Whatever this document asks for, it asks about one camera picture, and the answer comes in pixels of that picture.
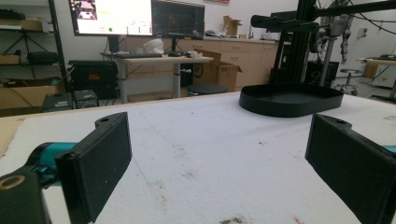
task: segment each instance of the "black tray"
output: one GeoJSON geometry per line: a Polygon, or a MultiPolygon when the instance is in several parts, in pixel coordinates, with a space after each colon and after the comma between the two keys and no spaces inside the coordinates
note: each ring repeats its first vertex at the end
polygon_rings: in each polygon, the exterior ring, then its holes
{"type": "Polygon", "coordinates": [[[343,96],[340,91],[321,86],[267,84],[242,88],[239,105],[256,114],[296,118],[339,107],[343,96]]]}

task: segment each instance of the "lit monitor screen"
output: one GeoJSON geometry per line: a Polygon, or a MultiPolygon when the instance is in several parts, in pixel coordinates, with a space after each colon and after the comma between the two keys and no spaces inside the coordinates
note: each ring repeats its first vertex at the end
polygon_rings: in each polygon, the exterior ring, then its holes
{"type": "Polygon", "coordinates": [[[156,37],[203,39],[205,6],[151,0],[152,30],[156,37]]]}
{"type": "Polygon", "coordinates": [[[75,35],[152,35],[151,0],[69,0],[75,35]]]}

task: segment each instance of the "table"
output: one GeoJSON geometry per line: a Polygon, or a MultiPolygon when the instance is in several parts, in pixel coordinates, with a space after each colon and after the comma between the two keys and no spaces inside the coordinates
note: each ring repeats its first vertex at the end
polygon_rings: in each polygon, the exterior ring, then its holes
{"type": "MultiPolygon", "coordinates": [[[[385,65],[393,65],[393,66],[396,65],[396,60],[380,60],[380,59],[357,59],[357,60],[360,62],[363,62],[363,63],[385,64],[385,65]]],[[[393,83],[393,87],[392,87],[389,97],[380,96],[380,95],[373,95],[372,97],[396,103],[395,93],[396,93],[396,80],[393,83]]]]}
{"type": "Polygon", "coordinates": [[[119,59],[115,58],[119,68],[119,87],[120,98],[123,104],[128,103],[128,95],[134,93],[141,93],[142,91],[163,91],[170,90],[173,86],[175,94],[174,98],[180,97],[180,64],[181,63],[208,63],[212,58],[187,58],[187,57],[163,57],[163,58],[134,58],[134,59],[119,59]],[[169,77],[147,77],[132,79],[128,78],[128,63],[134,65],[153,65],[153,64],[169,64],[174,65],[173,80],[169,77]]]}
{"type": "MultiPolygon", "coordinates": [[[[98,224],[359,223],[304,158],[312,116],[261,116],[238,99],[232,92],[1,118],[8,124],[1,135],[23,122],[0,175],[22,166],[36,146],[77,142],[95,120],[126,111],[134,156],[98,224]]],[[[320,114],[395,145],[395,105],[345,95],[339,108],[320,114]]],[[[52,222],[69,223],[62,189],[43,193],[52,222]]]]}

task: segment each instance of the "keyboard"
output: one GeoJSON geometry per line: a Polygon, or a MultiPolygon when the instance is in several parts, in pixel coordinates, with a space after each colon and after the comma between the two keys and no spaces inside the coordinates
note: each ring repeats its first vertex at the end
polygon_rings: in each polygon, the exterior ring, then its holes
{"type": "Polygon", "coordinates": [[[122,59],[134,59],[134,58],[161,58],[163,55],[161,53],[120,53],[113,54],[113,57],[122,59]]]}

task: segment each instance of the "black stool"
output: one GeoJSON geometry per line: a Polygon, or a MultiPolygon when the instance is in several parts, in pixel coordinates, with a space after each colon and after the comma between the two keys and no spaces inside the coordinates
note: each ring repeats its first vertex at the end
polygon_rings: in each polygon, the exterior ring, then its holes
{"type": "Polygon", "coordinates": [[[349,82],[350,79],[352,78],[352,73],[361,73],[361,70],[345,68],[345,69],[341,69],[340,72],[348,73],[346,84],[337,84],[334,88],[339,87],[341,92],[345,92],[346,90],[352,90],[350,92],[352,95],[358,95],[358,87],[354,85],[350,85],[349,82]]]}
{"type": "Polygon", "coordinates": [[[228,88],[214,83],[193,84],[187,87],[189,96],[211,95],[228,92],[228,88]]]}

